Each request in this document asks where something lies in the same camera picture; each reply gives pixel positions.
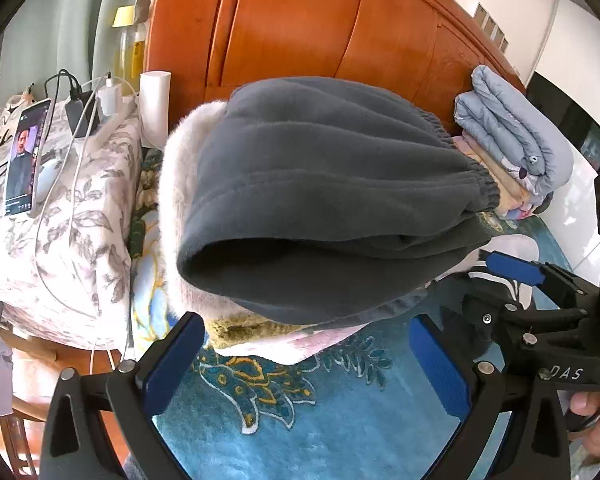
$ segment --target headboard panel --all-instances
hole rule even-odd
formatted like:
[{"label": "headboard panel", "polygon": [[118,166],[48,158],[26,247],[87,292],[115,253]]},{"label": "headboard panel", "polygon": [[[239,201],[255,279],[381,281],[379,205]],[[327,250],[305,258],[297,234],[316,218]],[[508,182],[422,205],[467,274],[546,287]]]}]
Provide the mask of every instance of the headboard panel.
[{"label": "headboard panel", "polygon": [[156,0],[148,70],[171,77],[170,123],[245,83],[321,75],[381,86],[438,115],[484,63],[524,91],[453,0]]}]

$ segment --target wooden floor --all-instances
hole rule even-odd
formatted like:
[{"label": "wooden floor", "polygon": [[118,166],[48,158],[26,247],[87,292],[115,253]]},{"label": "wooden floor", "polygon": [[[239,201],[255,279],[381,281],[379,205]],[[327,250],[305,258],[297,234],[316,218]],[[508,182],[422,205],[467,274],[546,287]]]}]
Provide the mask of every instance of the wooden floor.
[{"label": "wooden floor", "polygon": [[[55,363],[40,362],[29,358],[23,352],[13,350],[13,394],[23,400],[31,402],[37,406],[49,406],[51,397],[53,396],[56,383],[60,372],[67,367],[73,367],[82,375],[89,373],[89,361],[91,352],[88,350],[80,350],[69,346],[52,343],[49,341],[42,342],[48,348],[56,351],[58,360]],[[117,351],[113,352],[115,364],[120,360],[120,354]],[[96,352],[94,365],[94,373],[104,373],[110,371],[109,359],[106,352]],[[128,448],[118,427],[113,413],[102,413],[104,423],[107,427],[107,432],[113,444],[114,449],[120,463],[123,463],[128,455]],[[44,424],[42,422],[25,421],[27,432],[27,440],[31,449],[32,456],[36,462],[36,466],[40,466],[40,449],[42,447],[42,436],[44,432]],[[0,435],[0,452],[6,458],[4,452],[4,443]]]}]

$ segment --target stack of clothes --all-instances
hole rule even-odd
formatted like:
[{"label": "stack of clothes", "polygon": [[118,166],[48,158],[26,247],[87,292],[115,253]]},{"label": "stack of clothes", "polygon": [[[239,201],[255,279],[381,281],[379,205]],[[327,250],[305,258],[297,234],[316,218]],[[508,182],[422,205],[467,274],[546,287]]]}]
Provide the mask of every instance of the stack of clothes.
[{"label": "stack of clothes", "polygon": [[500,188],[497,213],[520,220],[545,208],[573,171],[573,152],[558,128],[516,88],[479,65],[474,90],[456,97],[454,118],[462,126],[458,148],[481,162]]},{"label": "stack of clothes", "polygon": [[490,172],[438,118],[331,78],[248,84],[170,136],[158,201],[170,307],[229,356],[294,364],[399,316],[487,243]]}]

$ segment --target blue gripper pad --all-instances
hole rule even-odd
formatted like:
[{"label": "blue gripper pad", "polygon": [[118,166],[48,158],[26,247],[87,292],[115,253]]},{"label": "blue gripper pad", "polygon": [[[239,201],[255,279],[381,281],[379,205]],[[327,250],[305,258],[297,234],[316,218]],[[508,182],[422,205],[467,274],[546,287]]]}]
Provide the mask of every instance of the blue gripper pad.
[{"label": "blue gripper pad", "polygon": [[154,342],[147,351],[149,353],[154,345],[167,346],[144,381],[142,405],[147,416],[158,415],[167,409],[205,340],[205,324],[192,312],[187,312],[171,332],[162,341]]},{"label": "blue gripper pad", "polygon": [[464,421],[471,410],[469,386],[418,317],[409,323],[409,344],[445,411]]},{"label": "blue gripper pad", "polygon": [[530,286],[541,285],[544,282],[544,274],[536,264],[526,260],[520,260],[508,254],[497,251],[489,254],[486,259],[487,269],[493,274],[503,278],[516,280]]}]

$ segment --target pink fabric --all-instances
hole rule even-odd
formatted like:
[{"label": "pink fabric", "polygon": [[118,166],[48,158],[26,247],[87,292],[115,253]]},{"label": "pink fabric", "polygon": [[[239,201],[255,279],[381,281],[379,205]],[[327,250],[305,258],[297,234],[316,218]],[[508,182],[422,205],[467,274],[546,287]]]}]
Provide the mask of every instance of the pink fabric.
[{"label": "pink fabric", "polygon": [[293,332],[214,350],[225,357],[257,355],[281,365],[291,366],[339,343],[365,326],[334,328],[313,334]]}]

